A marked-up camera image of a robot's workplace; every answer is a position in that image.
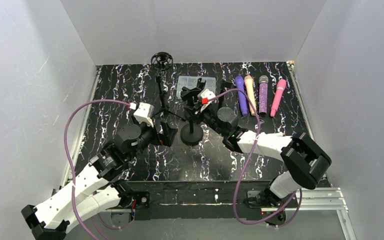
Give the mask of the black stand for purple microphone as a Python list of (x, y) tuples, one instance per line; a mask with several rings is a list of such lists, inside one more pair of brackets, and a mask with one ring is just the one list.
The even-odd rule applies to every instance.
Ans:
[[(230, 80), (223, 81), (220, 86), (220, 92), (219, 94), (222, 95), (226, 91), (230, 90), (234, 84)], [(223, 107), (223, 102), (224, 102), (225, 96), (222, 95), (218, 98), (218, 109)]]

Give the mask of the beige microphone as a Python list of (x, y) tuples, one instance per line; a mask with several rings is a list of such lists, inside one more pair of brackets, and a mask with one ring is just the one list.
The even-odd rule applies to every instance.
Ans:
[(256, 115), (256, 100), (255, 100), (255, 89), (254, 89), (254, 79), (251, 75), (246, 75), (244, 78), (244, 85), (246, 88), (246, 93), (249, 98), (248, 105), (249, 105), (249, 110), (250, 114), (252, 116)]

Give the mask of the black tripod microphone stand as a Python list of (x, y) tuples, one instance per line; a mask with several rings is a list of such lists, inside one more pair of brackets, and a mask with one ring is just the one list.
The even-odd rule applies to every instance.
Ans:
[(163, 90), (163, 84), (162, 84), (162, 76), (163, 73), (168, 70), (173, 65), (173, 57), (168, 53), (164, 51), (160, 51), (155, 53), (150, 60), (150, 66), (156, 70), (155, 75), (155, 82), (158, 85), (158, 96), (160, 100), (160, 110), (157, 111), (152, 117), (157, 117), (163, 114), (163, 116), (166, 115), (173, 115), (177, 118), (179, 118), (182, 121), (186, 121), (184, 117), (181, 117), (180, 115), (172, 112), (168, 106), (168, 102), (166, 100), (167, 91)]

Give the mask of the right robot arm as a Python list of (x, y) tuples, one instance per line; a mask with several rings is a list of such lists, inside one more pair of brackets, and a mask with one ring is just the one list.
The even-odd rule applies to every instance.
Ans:
[(230, 107), (214, 110), (216, 95), (208, 90), (183, 87), (181, 98), (194, 127), (204, 123), (222, 136), (224, 146), (242, 154), (258, 154), (281, 160), (287, 171), (275, 177), (256, 200), (275, 205), (294, 191), (313, 190), (332, 164), (331, 158), (309, 134), (256, 133), (239, 126), (239, 118)]

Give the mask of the grey-headed glitter microphone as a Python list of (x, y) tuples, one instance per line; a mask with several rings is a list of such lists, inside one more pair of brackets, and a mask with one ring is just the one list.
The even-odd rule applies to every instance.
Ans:
[(262, 75), (259, 77), (258, 79), (258, 83), (259, 83), (259, 96), (258, 96), (258, 100), (259, 100), (259, 106), (258, 106), (258, 110), (259, 110), (259, 115), (260, 116), (265, 116), (268, 112), (268, 83), (269, 83), (269, 79), (266, 75)]

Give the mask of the purple microphone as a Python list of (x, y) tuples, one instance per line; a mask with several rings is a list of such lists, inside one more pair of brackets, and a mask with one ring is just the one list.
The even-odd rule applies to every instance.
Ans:
[(247, 99), (245, 97), (245, 85), (244, 85), (244, 78), (240, 75), (236, 76), (234, 78), (234, 84), (237, 89), (240, 91), (237, 92), (238, 95), (238, 102), (240, 107), (240, 112), (243, 117), (249, 115), (248, 111), (248, 105), (247, 105)]

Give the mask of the black round-base stand for beige microphone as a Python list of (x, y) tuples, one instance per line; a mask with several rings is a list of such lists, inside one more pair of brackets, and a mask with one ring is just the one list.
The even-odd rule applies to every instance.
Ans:
[(202, 77), (197, 79), (195, 91), (199, 94), (206, 88), (207, 81), (203, 79)]

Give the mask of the black round-base stand for pink microphone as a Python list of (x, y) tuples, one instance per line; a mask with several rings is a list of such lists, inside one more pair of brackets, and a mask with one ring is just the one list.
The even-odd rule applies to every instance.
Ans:
[(196, 123), (184, 125), (180, 131), (180, 139), (187, 146), (196, 146), (203, 139), (204, 132), (201, 126)]

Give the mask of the pink microphone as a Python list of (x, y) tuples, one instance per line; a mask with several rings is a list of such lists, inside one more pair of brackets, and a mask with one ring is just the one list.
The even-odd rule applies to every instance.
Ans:
[(287, 81), (285, 79), (280, 79), (277, 82), (276, 91), (275, 91), (273, 102), (272, 102), (272, 106), (271, 106), (271, 109), (270, 109), (270, 117), (271, 118), (275, 117), (275, 115), (276, 115), (276, 113), (277, 113), (277, 111), (279, 109), (280, 102), (281, 102), (281, 99), (282, 99), (282, 96), (283, 96), (283, 92), (284, 92), (286, 86), (287, 86)]

